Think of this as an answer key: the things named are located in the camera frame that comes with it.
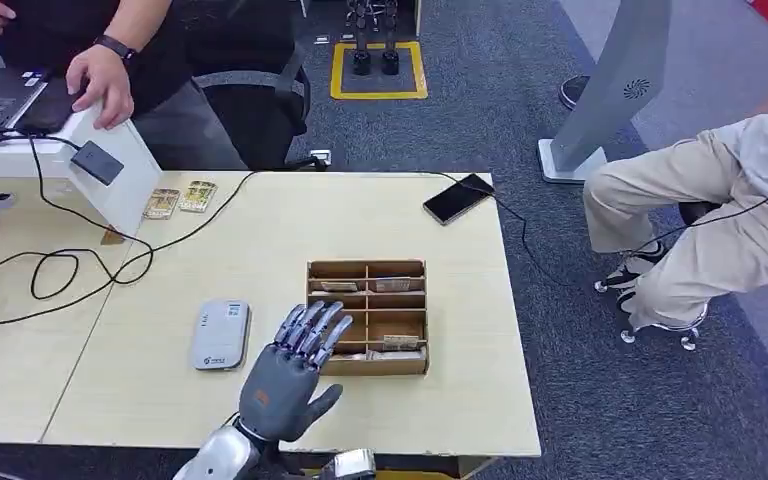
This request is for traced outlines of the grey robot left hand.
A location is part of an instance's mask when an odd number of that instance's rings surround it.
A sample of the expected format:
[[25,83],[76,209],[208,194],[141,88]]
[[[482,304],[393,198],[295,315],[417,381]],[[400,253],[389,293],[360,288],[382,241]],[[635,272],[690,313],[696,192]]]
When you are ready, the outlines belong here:
[[295,442],[338,402],[341,384],[315,393],[353,318],[341,301],[295,306],[244,382],[233,426],[254,442]]

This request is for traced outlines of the person's left hand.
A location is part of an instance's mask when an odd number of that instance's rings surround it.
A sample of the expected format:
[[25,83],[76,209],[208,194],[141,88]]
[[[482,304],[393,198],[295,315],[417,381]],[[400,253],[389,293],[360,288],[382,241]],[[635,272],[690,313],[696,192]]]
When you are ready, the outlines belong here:
[[72,111],[85,111],[101,103],[96,129],[112,129],[134,111],[130,80],[121,57],[102,45],[76,55],[65,74],[68,93],[75,97]]

